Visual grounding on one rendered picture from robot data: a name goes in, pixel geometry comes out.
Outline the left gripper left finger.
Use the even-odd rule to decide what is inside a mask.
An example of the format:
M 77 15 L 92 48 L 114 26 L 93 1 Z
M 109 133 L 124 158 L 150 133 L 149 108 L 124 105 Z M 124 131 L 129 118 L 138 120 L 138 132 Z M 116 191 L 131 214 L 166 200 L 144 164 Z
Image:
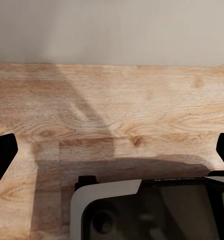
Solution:
M 0 136 L 0 180 L 17 152 L 17 140 L 13 133 Z

